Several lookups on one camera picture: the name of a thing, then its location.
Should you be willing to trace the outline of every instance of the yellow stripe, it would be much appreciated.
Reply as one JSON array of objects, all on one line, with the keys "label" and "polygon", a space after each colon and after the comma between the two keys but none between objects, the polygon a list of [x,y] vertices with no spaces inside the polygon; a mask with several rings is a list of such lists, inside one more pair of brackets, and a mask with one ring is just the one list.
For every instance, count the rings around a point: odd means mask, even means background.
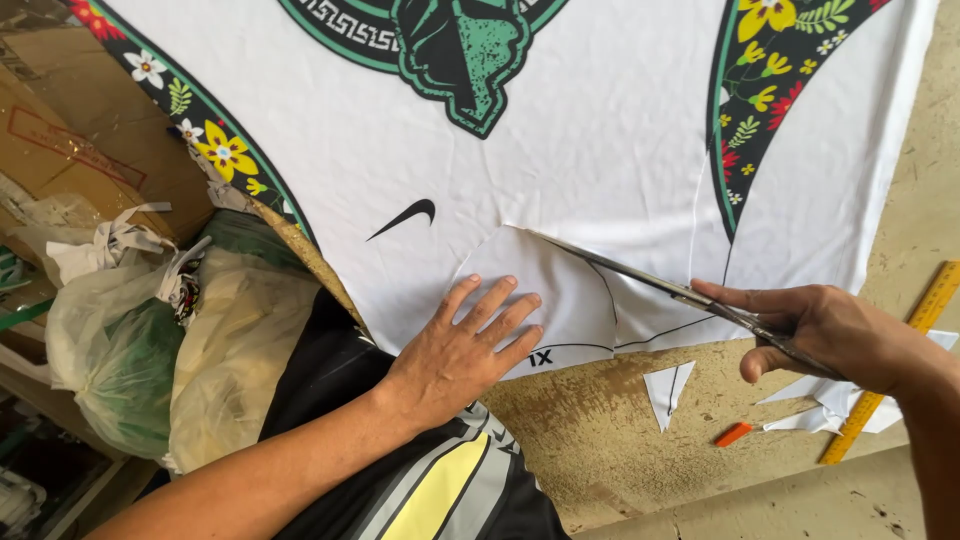
[{"label": "yellow stripe", "polygon": [[481,432],[476,439],[438,459],[400,509],[382,540],[433,538],[466,487],[489,438]]}]

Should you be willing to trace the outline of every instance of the white plastic bag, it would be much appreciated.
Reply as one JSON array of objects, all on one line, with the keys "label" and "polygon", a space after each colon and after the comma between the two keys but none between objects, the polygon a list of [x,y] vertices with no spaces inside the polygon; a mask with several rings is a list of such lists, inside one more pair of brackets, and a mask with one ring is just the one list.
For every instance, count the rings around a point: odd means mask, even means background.
[{"label": "white plastic bag", "polygon": [[129,454],[167,452],[173,370],[183,329],[155,298],[166,266],[139,263],[75,278],[47,316],[52,386],[105,441]]},{"label": "white plastic bag", "polygon": [[320,285],[211,247],[174,373],[170,455],[182,473],[254,444]]}]

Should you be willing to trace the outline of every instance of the cardboard box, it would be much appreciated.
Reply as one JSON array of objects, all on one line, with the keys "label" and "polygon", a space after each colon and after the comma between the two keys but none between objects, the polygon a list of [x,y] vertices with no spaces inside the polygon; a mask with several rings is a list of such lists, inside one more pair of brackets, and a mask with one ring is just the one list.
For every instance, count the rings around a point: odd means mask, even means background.
[{"label": "cardboard box", "polygon": [[145,202],[173,211],[131,223],[178,244],[203,227],[213,211],[206,175],[87,29],[0,33],[0,63],[0,230],[30,219],[88,227]]}]

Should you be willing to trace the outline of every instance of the wooden ruler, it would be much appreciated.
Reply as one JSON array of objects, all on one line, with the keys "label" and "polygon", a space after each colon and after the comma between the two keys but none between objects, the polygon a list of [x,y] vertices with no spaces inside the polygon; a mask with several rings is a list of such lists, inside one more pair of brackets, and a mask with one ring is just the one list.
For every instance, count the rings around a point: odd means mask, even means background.
[{"label": "wooden ruler", "polygon": [[[907,324],[920,333],[926,334],[943,313],[944,307],[947,306],[957,287],[960,287],[960,260],[945,261],[933,278],[933,282],[926,288],[920,302],[913,309]],[[843,459],[882,400],[883,396],[874,392],[865,391],[860,396],[850,416],[847,417],[847,422],[840,428],[843,435],[834,435],[833,440],[827,445],[827,450],[820,458],[821,465],[835,465]]]}]

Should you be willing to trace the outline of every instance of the yellow flower print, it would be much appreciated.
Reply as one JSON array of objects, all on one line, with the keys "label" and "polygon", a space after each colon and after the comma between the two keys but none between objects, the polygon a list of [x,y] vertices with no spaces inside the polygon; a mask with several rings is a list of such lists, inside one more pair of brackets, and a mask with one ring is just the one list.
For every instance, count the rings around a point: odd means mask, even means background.
[{"label": "yellow flower print", "polygon": [[817,62],[811,59],[804,60],[804,66],[800,68],[801,73],[806,73],[807,75],[813,73],[813,68],[817,66]]},{"label": "yellow flower print", "polygon": [[790,0],[740,0],[739,10],[749,11],[736,28],[736,38],[741,43],[756,36],[768,22],[776,32],[783,32],[797,22],[797,8]]},{"label": "yellow flower print", "polygon": [[763,49],[758,47],[758,45],[759,43],[756,41],[751,41],[750,44],[747,45],[747,49],[743,51],[742,55],[740,55],[740,58],[736,59],[736,64],[743,65],[745,63],[754,63],[755,61],[766,57],[766,53],[764,53]]},{"label": "yellow flower print", "polygon": [[259,195],[260,193],[263,193],[266,190],[267,190],[266,185],[261,184],[260,182],[254,180],[253,178],[247,179],[247,191],[249,191],[250,194],[253,195],[254,197]]},{"label": "yellow flower print", "polygon": [[776,86],[767,86],[756,96],[750,96],[750,99],[747,101],[760,112],[765,112],[767,110],[767,104],[774,100],[774,96],[770,95],[770,93],[776,89]]},{"label": "yellow flower print", "polygon": [[784,65],[786,63],[787,57],[780,56],[780,53],[771,53],[770,58],[767,59],[767,66],[763,69],[763,72],[760,73],[760,77],[782,75],[793,69],[792,65]]},{"label": "yellow flower print", "polygon": [[247,175],[260,172],[256,168],[256,161],[251,159],[250,156],[244,155],[248,148],[240,140],[240,137],[236,136],[227,140],[227,134],[224,133],[224,130],[221,130],[220,126],[209,120],[204,123],[204,134],[206,135],[206,143],[195,142],[193,145],[205,158],[213,161],[213,166],[216,167],[225,181],[233,180],[234,169]]}]

